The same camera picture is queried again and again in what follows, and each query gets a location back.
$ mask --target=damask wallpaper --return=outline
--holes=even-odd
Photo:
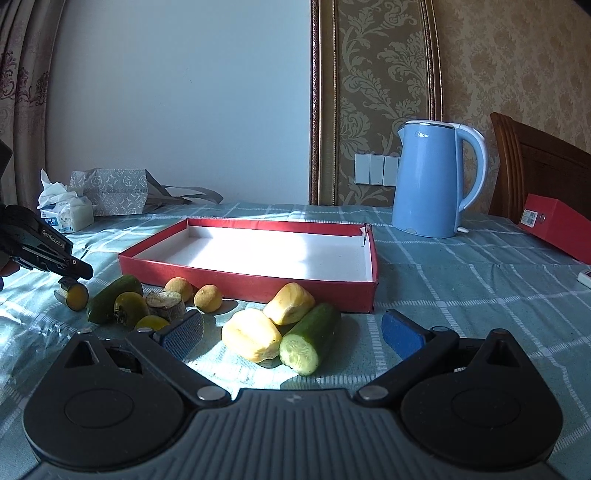
[[[572,0],[433,0],[444,120],[478,129],[489,148],[486,212],[499,157],[489,115],[504,113],[591,151],[591,17]],[[417,0],[339,0],[338,201],[392,205],[393,189],[356,185],[355,153],[400,153],[398,127],[426,115]],[[475,176],[466,151],[465,189]]]
[[[434,0],[444,117],[486,138],[491,170],[471,209],[487,212],[499,169],[491,112],[591,152],[591,17],[572,0]],[[475,176],[465,162],[465,185]]]
[[[400,154],[396,131],[424,118],[426,54],[418,0],[339,0],[339,204],[392,205],[394,189],[357,185],[356,153]]]

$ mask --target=wall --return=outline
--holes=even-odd
[[[446,120],[477,128],[491,172],[471,207],[487,212],[500,112],[591,152],[591,17],[573,0],[433,0]],[[473,157],[465,165],[473,183]]]
[[[338,0],[340,204],[392,205],[394,189],[357,185],[356,153],[400,154],[397,131],[425,118],[426,53],[418,0]]]
[[[227,201],[307,203],[310,3],[71,0],[51,65],[47,163],[147,168]]]

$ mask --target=blue plaid tablecloth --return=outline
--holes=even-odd
[[[550,463],[571,480],[591,478],[591,290],[577,282],[585,265],[519,230],[506,219],[467,214],[468,234],[428,239],[394,229],[391,210],[298,205],[168,206],[149,215],[99,218],[69,236],[74,255],[90,263],[90,294],[119,277],[117,253],[187,217],[371,223],[379,256],[374,314],[346,314],[329,358],[312,377],[280,366],[265,369],[226,350],[222,325],[231,312],[209,317],[189,365],[236,395],[241,387],[334,388],[349,391],[400,359],[384,343],[380,322],[396,308],[424,327],[448,325],[460,336],[485,337],[496,327],[517,338],[564,413]],[[83,313],[54,298],[58,276],[23,271],[0,292],[0,480],[14,480],[35,465],[22,430],[22,411],[33,389],[71,335],[96,327]],[[101,327],[104,338],[123,335]]]

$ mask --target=light switch panel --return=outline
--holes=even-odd
[[[400,157],[384,157],[384,186],[395,187]]]
[[[384,182],[384,156],[369,155],[369,183],[381,185]]]
[[[369,184],[369,155],[364,153],[355,154],[355,183]]]

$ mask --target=gray paper bag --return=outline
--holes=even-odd
[[[83,195],[92,202],[95,216],[147,213],[162,205],[191,203],[189,198],[213,203],[223,200],[219,193],[201,187],[175,187],[200,193],[173,197],[166,190],[171,186],[160,185],[146,169],[94,168],[74,171],[70,187],[82,188]]]

